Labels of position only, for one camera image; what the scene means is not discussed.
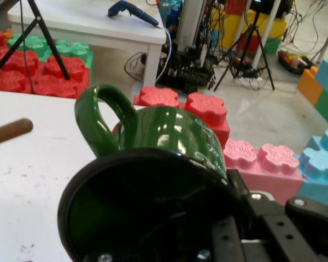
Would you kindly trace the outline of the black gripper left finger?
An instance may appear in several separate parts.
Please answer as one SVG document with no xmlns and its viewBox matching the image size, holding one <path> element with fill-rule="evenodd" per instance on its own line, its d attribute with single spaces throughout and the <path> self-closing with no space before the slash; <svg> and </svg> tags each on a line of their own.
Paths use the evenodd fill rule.
<svg viewBox="0 0 328 262">
<path fill-rule="evenodd" d="M 146 233 L 139 242 L 115 246 L 113 250 L 95 250 L 83 261 L 242 261 L 243 248 L 236 221 L 218 220 L 201 236 L 178 219 L 161 224 Z"/>
</svg>

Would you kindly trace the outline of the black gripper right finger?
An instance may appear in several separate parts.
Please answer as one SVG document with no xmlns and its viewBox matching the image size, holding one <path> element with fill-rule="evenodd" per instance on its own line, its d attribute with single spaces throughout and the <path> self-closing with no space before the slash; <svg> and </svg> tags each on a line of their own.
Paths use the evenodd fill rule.
<svg viewBox="0 0 328 262">
<path fill-rule="evenodd" d="M 238 170 L 229 169 L 227 177 L 238 196 L 242 236 L 266 241 L 273 261 L 328 261 L 327 205 L 302 196 L 281 205 L 251 193 Z"/>
</svg>

